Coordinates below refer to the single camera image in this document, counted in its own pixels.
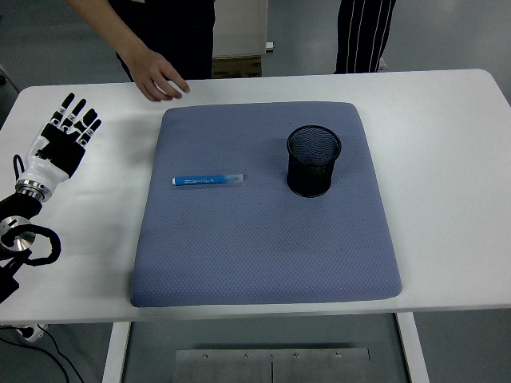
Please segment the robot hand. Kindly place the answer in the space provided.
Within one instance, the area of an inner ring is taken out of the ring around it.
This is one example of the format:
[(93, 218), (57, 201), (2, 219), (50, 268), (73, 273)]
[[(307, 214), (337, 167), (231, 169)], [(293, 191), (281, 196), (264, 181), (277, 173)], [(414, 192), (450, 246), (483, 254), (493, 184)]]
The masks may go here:
[(101, 126), (95, 109), (70, 93), (42, 127), (25, 158), (17, 193), (48, 200), (57, 186), (70, 179), (83, 159), (88, 143)]

